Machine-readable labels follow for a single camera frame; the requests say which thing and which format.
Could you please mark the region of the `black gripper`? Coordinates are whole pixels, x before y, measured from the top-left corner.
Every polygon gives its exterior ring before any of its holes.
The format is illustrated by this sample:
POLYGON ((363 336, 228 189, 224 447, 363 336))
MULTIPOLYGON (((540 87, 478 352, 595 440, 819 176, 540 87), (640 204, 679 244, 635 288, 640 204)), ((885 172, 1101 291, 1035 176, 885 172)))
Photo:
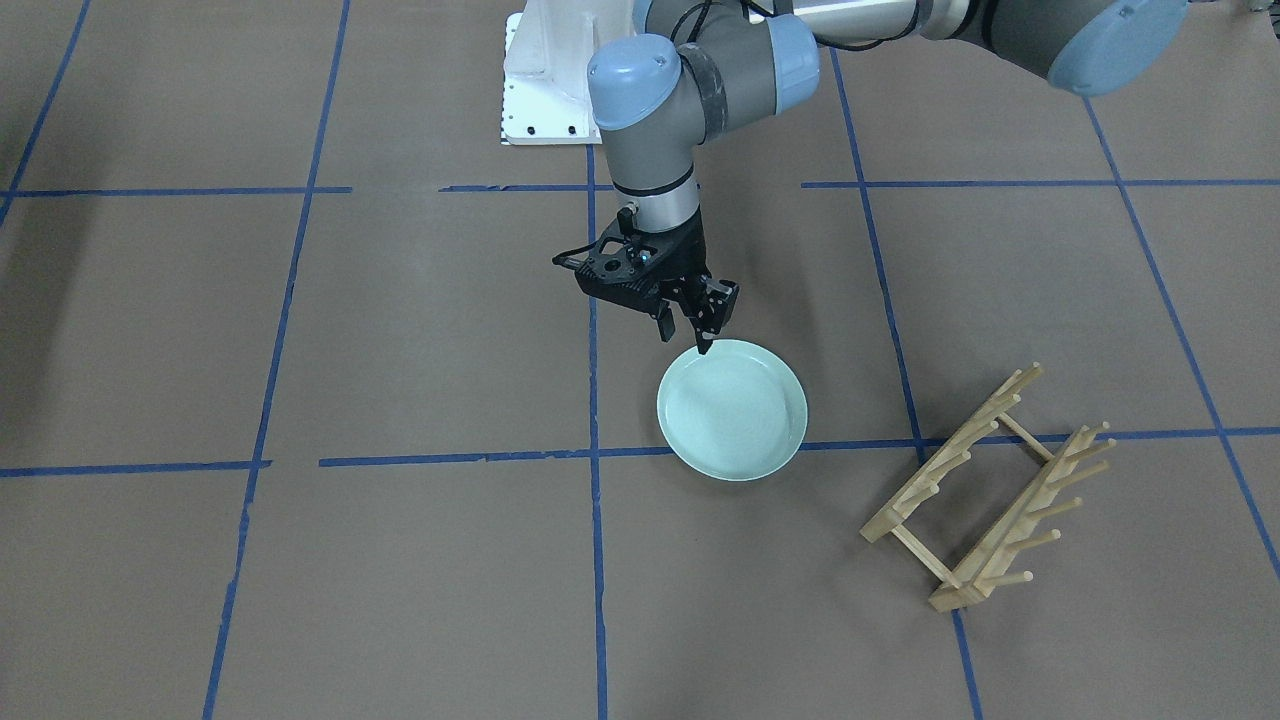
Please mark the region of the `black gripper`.
POLYGON ((657 233, 640 231, 637 219, 636 211, 620 211, 611 225, 623 240, 623 266, 631 270, 625 282, 611 286, 611 302, 655 316, 663 343, 675 337, 676 327, 669 302, 659 300, 677 302, 690 318, 698 352, 707 355, 732 316, 739 284, 709 278, 699 211, 657 233))

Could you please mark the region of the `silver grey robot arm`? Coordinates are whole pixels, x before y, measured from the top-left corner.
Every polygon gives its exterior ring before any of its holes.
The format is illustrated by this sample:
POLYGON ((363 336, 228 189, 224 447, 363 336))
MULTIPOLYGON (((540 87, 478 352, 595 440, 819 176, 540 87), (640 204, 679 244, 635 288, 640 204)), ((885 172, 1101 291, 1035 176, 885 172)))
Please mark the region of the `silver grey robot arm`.
POLYGON ((1094 97, 1149 68, 1188 10, 1185 1, 637 1, 634 32, 585 65, 620 209, 598 240, 553 263, 584 293, 650 316, 663 341, 677 315, 687 318, 705 354, 739 286, 707 266, 694 150, 810 99, 822 49, 957 40, 1094 97))

